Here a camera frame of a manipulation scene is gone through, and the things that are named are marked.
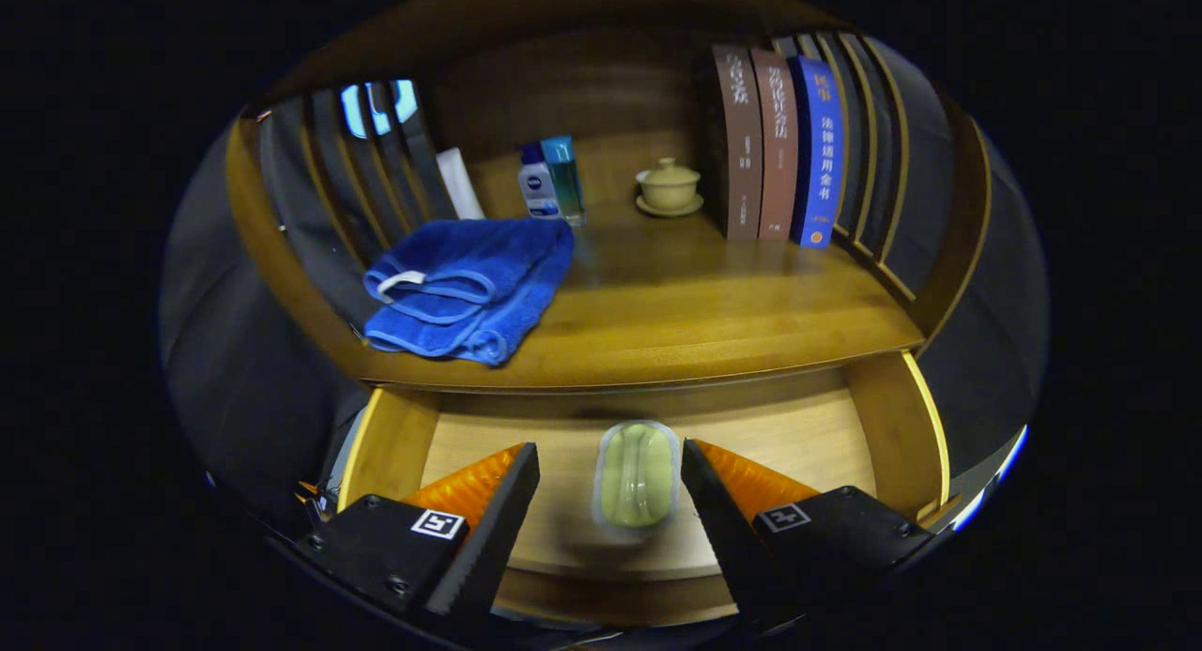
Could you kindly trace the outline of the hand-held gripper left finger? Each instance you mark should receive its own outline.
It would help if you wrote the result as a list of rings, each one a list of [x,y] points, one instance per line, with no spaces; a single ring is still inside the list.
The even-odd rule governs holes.
[[[415,633],[476,633],[493,601],[540,480],[520,442],[486,458],[495,485],[468,503],[365,494],[300,539],[300,568]]]

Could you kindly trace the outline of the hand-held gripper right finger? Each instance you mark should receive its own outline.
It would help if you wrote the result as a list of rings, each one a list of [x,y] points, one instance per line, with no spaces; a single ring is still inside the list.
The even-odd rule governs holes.
[[[935,540],[863,489],[819,492],[710,442],[684,442],[680,476],[752,632],[853,604]]]

